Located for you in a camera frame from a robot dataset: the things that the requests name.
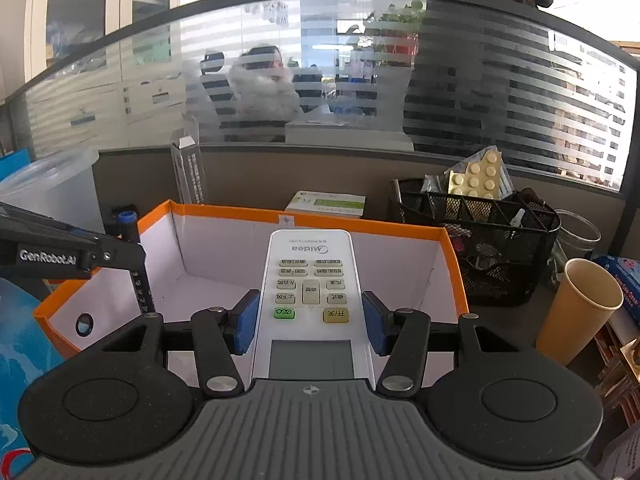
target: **glass partition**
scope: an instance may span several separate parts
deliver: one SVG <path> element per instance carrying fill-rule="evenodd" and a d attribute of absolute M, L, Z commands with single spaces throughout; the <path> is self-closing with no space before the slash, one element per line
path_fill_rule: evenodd
<path fill-rule="evenodd" d="M 619 189 L 637 64 L 527 12 L 453 0 L 247 0 L 110 45 L 120 63 L 90 88 L 72 69 L 50 75 L 12 103 L 14 131 L 37 155 L 79 143 L 166 146 L 189 114 L 205 142 L 456 158 L 497 144 L 508 164 Z M 71 66 L 104 64 L 109 53 L 98 52 Z"/>

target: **metal screw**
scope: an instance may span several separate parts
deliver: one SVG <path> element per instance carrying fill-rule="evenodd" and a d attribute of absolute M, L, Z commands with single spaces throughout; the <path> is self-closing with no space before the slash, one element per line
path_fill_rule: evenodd
<path fill-rule="evenodd" d="M 382 385 L 390 392 L 407 392 L 414 387 L 414 382 L 404 375 L 391 375 L 382 379 Z"/>
<path fill-rule="evenodd" d="M 238 386 L 238 381 L 228 375 L 218 375 L 207 381 L 207 388 L 213 392 L 230 392 Z"/>

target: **blue gripper pad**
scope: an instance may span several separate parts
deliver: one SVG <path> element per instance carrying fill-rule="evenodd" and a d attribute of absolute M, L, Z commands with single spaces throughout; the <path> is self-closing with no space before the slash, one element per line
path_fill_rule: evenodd
<path fill-rule="evenodd" d="M 370 292 L 362 293 L 362 307 L 364 309 L 364 320 L 367 324 L 367 335 L 376 354 L 384 357 L 389 355 L 388 340 L 385 335 L 385 316 L 376 307 L 374 300 L 368 294 Z"/>
<path fill-rule="evenodd" d="M 255 325 L 258 320 L 258 306 L 260 305 L 260 291 L 252 288 L 242 300 L 238 301 L 231 313 L 241 313 L 238 316 L 238 325 L 234 334 L 234 354 L 245 354 L 254 339 Z"/>

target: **paper cup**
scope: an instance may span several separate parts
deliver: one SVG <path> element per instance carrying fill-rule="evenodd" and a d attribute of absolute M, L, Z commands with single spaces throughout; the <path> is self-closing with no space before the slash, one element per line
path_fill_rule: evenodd
<path fill-rule="evenodd" d="M 569 260 L 538 334 L 536 350 L 560 364 L 569 364 L 620 308 L 622 300 L 618 282 L 605 269 L 589 260 Z"/>

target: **black mesh desk organizer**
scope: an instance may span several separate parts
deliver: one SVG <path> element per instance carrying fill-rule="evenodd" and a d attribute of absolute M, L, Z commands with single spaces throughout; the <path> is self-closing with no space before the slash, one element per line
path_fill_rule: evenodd
<path fill-rule="evenodd" d="M 470 304 L 516 306 L 529 300 L 560 227 L 553 209 L 523 202 L 517 194 L 488 200 L 420 192 L 419 178 L 401 180 L 399 187 L 402 202 L 391 200 L 388 218 L 447 230 Z M 521 227 L 512 227 L 520 209 Z"/>

